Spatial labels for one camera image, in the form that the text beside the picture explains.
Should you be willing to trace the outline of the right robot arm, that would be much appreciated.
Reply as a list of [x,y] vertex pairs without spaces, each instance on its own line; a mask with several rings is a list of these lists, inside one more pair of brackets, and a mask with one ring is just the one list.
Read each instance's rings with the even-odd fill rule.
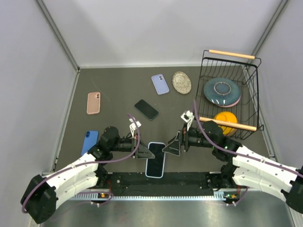
[[273,195],[292,208],[303,211],[303,170],[286,166],[250,150],[223,135],[214,122],[201,124],[200,129],[186,125],[162,150],[179,156],[190,147],[212,148],[212,154],[226,164],[221,168],[221,184],[228,188],[244,186]]

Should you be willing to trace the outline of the pink phone case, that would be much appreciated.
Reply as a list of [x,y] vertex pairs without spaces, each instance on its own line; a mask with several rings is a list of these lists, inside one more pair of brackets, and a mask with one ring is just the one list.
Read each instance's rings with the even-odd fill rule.
[[98,114],[100,112],[100,93],[91,92],[88,93],[87,98],[87,114]]

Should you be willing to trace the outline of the teal-edged black phone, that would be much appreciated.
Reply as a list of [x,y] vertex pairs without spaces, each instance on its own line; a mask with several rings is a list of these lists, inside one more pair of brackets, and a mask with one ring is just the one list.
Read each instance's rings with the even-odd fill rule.
[[153,120],[155,117],[157,117],[159,114],[159,112],[156,109],[154,109],[150,104],[148,104],[143,99],[138,101],[134,105],[134,107],[150,121]]

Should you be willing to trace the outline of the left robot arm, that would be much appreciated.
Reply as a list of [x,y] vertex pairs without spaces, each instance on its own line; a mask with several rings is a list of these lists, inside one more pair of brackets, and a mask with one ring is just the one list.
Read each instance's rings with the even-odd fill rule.
[[115,162],[114,151],[128,152],[130,157],[139,159],[155,158],[141,142],[140,133],[120,137],[116,127],[107,127],[99,141],[76,161],[48,176],[34,176],[21,198],[22,212],[41,224],[76,194],[91,187],[105,186],[107,172],[104,165]]

